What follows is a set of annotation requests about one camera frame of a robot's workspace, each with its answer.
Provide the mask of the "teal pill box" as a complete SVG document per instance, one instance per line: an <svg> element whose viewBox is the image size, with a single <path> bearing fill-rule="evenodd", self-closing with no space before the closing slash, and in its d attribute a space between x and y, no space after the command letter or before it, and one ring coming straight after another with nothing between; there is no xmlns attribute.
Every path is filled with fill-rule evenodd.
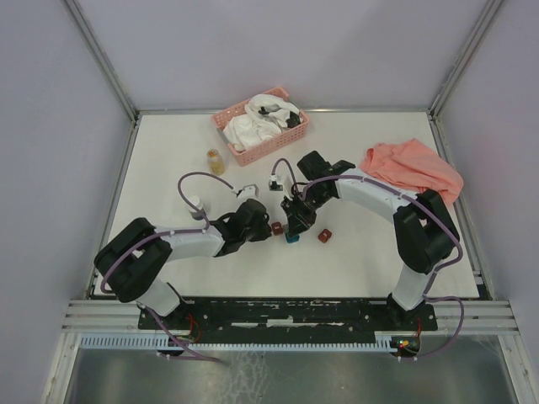
<svg viewBox="0 0 539 404"><path fill-rule="evenodd" d="M299 236L299 235L291 236L291 235L289 235L289 234L285 234L285 237L286 237L286 241L287 241L288 243L298 242L299 239L300 239L300 236Z"/></svg>

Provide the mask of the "glass pill bottle yellow pills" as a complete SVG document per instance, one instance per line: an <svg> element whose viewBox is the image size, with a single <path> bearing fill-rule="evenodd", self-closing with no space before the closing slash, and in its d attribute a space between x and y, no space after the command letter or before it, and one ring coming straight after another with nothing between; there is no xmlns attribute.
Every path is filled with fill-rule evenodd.
<svg viewBox="0 0 539 404"><path fill-rule="evenodd" d="M220 152L217 149L210 149L206 153L206 156L211 173L216 176L221 176L225 172L225 164Z"/></svg>

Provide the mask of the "pink shirt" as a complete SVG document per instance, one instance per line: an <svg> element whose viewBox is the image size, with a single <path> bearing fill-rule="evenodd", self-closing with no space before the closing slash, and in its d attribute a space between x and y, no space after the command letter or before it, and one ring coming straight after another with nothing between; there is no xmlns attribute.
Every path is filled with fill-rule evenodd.
<svg viewBox="0 0 539 404"><path fill-rule="evenodd" d="M433 189L447 205L459 198L464 185L448 162L417 139L375 144L366 151L359 169L401 189L418 193Z"/></svg>

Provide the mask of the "white cloth in basket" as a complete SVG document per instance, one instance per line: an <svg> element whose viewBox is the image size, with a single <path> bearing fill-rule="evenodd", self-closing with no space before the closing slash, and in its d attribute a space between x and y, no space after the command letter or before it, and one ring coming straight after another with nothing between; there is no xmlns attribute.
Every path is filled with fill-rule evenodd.
<svg viewBox="0 0 539 404"><path fill-rule="evenodd" d="M303 124L300 110L271 94L257 94L244 106L244 114L232 117L223 129L236 152L245 152L285 131Z"/></svg>

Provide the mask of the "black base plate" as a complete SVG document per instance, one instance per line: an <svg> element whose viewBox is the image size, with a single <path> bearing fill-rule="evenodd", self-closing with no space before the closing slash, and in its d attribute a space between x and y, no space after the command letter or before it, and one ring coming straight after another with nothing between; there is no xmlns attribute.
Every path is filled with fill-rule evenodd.
<svg viewBox="0 0 539 404"><path fill-rule="evenodd" d="M373 343L376 332L438 329L434 307L406 313L363 298L188 297L162 319L170 331L193 331L198 343Z"/></svg>

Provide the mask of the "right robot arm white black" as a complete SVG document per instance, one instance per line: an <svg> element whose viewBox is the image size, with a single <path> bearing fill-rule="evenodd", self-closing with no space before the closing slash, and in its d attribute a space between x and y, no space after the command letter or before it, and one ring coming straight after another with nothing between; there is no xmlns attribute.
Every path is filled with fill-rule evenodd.
<svg viewBox="0 0 539 404"><path fill-rule="evenodd" d="M288 236L309 230L318 209L332 199L357 204L387 220L394 227L403 262L388 297L392 304L386 309L387 321L397 329L409 327L437 274L463 257L456 225L440 194L433 189L415 194L382 183L351 162L330 164L317 151L308 153L297 166L305 183L290 176L291 184L285 184L276 173L269 180L270 189L285 194L280 206L286 214Z"/></svg>

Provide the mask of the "red pill box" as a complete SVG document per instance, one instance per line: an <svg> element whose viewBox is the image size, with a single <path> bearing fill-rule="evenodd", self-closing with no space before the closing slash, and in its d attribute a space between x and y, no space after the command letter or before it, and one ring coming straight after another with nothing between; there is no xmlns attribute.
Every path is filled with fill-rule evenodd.
<svg viewBox="0 0 539 404"><path fill-rule="evenodd" d="M273 222L273 223L271 224L271 229L272 229L272 232L273 232L273 234L274 234L275 236L280 236L280 235L282 235L282 234L285 232L284 227L283 227L282 224L281 224L280 222L278 222L278 221Z"/></svg>
<svg viewBox="0 0 539 404"><path fill-rule="evenodd" d="M332 237L333 233L329 230L329 229L323 229L319 234L318 234L318 240L321 242L321 243L326 243L328 242L331 237Z"/></svg>

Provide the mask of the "white bottle cap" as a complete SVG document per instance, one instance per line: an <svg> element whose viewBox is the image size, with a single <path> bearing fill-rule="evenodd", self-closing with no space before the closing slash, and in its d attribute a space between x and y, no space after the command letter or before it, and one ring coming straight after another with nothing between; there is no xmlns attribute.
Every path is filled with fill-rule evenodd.
<svg viewBox="0 0 539 404"><path fill-rule="evenodd" d="M193 220L203 221L206 216L205 206L198 196L191 195L188 197L189 201L189 213Z"/></svg>

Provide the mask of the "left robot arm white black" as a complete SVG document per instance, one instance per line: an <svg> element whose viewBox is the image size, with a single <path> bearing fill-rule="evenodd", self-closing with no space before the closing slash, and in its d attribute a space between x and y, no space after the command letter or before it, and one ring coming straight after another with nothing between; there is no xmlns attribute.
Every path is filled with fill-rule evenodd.
<svg viewBox="0 0 539 404"><path fill-rule="evenodd" d="M173 286L159 278L168 262L236 253L246 242L271 236L269 215L256 199L211 221L207 229L168 229L136 218L96 255L93 263L104 284L122 303L135 302L157 313L166 327L181 326L186 308Z"/></svg>

